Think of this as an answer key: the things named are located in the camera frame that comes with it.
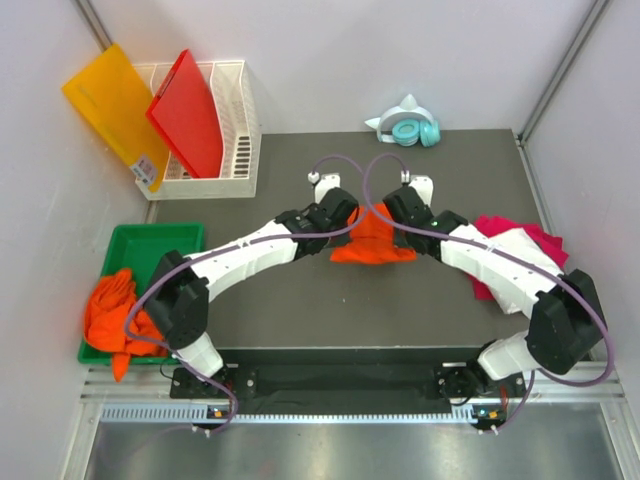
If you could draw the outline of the orange t-shirt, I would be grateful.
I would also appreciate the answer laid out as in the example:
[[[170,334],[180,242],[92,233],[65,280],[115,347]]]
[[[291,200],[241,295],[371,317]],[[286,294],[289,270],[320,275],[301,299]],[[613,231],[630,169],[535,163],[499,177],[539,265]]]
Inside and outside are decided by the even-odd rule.
[[[99,280],[85,308],[84,340],[95,350],[111,355],[116,382],[125,377],[134,357],[166,357],[168,353],[166,348],[125,333],[127,315],[136,301],[133,271],[122,268]]]
[[[417,259],[416,252],[394,243],[394,228],[383,221],[391,216],[383,203],[374,209],[359,207],[348,220],[357,225],[348,232],[349,241],[333,249],[330,261],[339,264],[384,265],[407,263]]]

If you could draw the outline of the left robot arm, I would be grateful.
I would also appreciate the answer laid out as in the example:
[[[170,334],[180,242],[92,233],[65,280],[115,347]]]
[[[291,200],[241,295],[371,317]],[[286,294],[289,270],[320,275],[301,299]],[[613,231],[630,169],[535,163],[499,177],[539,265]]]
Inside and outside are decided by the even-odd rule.
[[[188,256],[165,254],[142,296],[142,308],[166,348],[192,369],[205,396],[226,387],[223,359],[207,333],[209,304],[232,286],[272,267],[315,255],[347,233],[358,201],[334,187],[303,210],[288,210],[223,247]]]

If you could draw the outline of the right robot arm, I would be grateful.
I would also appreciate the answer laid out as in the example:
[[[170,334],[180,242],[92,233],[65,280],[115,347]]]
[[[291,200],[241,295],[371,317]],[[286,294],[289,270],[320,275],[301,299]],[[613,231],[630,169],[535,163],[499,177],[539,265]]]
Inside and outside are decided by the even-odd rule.
[[[449,210],[434,215],[413,186],[383,203],[413,250],[479,280],[529,321],[527,330],[489,343],[472,361],[466,380],[474,393],[490,395],[516,373],[565,375],[604,340],[600,299],[584,271],[564,274],[523,260],[463,217]]]

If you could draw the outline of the magenta folded t-shirt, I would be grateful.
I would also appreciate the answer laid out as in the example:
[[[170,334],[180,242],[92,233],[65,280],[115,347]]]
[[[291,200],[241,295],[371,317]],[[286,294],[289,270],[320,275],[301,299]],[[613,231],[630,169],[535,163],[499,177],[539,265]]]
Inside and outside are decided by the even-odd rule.
[[[490,240],[492,240],[492,236],[502,233],[506,230],[522,227],[528,231],[528,233],[534,238],[536,242],[542,244],[542,248],[553,248],[556,252],[555,260],[560,258],[561,260],[564,260],[565,265],[569,258],[569,255],[564,251],[563,248],[563,239],[561,237],[552,236],[546,233],[538,224],[521,224],[505,217],[489,217],[486,215],[482,215],[475,220],[474,226],[480,233],[488,237]]]

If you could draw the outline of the white folded t-shirt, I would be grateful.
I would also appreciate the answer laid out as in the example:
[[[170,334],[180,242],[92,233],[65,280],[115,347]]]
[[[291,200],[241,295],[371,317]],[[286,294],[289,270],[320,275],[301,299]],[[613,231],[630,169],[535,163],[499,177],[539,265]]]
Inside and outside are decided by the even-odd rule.
[[[555,260],[555,250],[542,248],[542,244],[536,242],[522,227],[511,228],[492,236],[491,239],[498,243],[503,251],[542,267],[550,273],[558,275],[563,272],[564,260]]]

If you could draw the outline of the teal cat-ear headphones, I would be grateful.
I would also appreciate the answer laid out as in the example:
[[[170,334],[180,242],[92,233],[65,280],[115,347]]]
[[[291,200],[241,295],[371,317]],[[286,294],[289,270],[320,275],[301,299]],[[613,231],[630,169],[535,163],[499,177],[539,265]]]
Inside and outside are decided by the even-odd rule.
[[[434,147],[441,141],[440,125],[435,116],[407,94],[398,105],[380,116],[367,119],[365,125],[375,131],[381,143],[411,147],[420,144]]]

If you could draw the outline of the green plastic bin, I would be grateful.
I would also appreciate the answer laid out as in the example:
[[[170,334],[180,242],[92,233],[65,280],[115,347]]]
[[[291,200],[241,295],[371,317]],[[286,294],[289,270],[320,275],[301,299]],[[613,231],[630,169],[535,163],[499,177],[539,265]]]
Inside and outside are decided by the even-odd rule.
[[[120,225],[111,235],[99,280],[103,276],[113,275],[122,268],[130,268],[136,282],[138,299],[149,285],[151,276],[164,254],[176,250],[188,255],[202,251],[204,246],[205,229],[200,223]],[[134,357],[130,365],[158,364],[167,357],[168,353],[166,357]],[[85,342],[84,319],[83,340],[77,359],[85,365],[111,366],[110,354],[99,352]]]

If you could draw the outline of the white file organizer basket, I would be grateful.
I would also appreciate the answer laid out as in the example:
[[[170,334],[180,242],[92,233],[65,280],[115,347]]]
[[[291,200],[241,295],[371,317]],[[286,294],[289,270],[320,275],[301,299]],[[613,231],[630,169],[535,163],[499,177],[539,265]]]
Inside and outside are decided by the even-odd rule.
[[[224,141],[217,178],[193,179],[171,154],[155,192],[135,181],[149,201],[237,199],[256,195],[262,134],[245,61],[200,62],[198,68],[216,103]]]

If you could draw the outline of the red folder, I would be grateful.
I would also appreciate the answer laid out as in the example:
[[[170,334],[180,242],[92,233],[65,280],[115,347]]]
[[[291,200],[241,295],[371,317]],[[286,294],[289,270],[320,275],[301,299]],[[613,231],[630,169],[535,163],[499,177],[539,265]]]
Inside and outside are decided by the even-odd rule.
[[[190,50],[183,50],[169,69],[146,117],[191,177],[220,176],[220,121],[209,84]]]

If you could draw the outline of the orange t-shirt in bin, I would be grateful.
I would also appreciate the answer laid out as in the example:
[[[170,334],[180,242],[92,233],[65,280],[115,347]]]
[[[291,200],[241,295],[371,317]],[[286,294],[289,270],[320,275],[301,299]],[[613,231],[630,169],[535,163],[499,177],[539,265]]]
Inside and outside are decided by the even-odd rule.
[[[127,315],[136,301],[133,271],[122,268],[99,280],[85,308],[84,340],[95,350],[111,355],[116,382],[125,377],[134,357],[166,357],[168,353],[166,348],[125,333]]]

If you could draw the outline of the yellow folder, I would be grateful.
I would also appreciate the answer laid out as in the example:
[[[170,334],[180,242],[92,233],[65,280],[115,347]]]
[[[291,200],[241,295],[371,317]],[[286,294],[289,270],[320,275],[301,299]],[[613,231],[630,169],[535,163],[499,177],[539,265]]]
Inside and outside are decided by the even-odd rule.
[[[143,187],[157,191],[169,150],[147,118],[151,90],[121,47],[107,48],[67,81],[62,92]]]

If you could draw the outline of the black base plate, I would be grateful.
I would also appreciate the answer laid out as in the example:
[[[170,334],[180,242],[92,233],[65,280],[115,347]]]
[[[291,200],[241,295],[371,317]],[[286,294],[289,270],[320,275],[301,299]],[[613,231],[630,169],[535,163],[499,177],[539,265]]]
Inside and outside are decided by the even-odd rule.
[[[245,415],[448,413],[472,398],[515,401],[524,377],[481,382],[476,347],[224,349],[214,376]]]

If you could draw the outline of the aluminium frame rail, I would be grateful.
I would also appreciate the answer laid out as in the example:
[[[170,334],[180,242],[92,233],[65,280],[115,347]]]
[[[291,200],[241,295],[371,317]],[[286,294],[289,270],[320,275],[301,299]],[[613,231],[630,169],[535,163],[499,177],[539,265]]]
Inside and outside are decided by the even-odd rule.
[[[592,383],[597,362],[578,363],[564,377],[526,372],[477,392],[462,363],[389,364],[249,360],[213,381],[179,365],[161,372],[137,365],[121,383],[105,367],[90,369],[80,398],[97,403],[103,420],[190,423],[467,423],[503,425],[518,406],[534,402],[606,403],[625,398],[616,374]]]

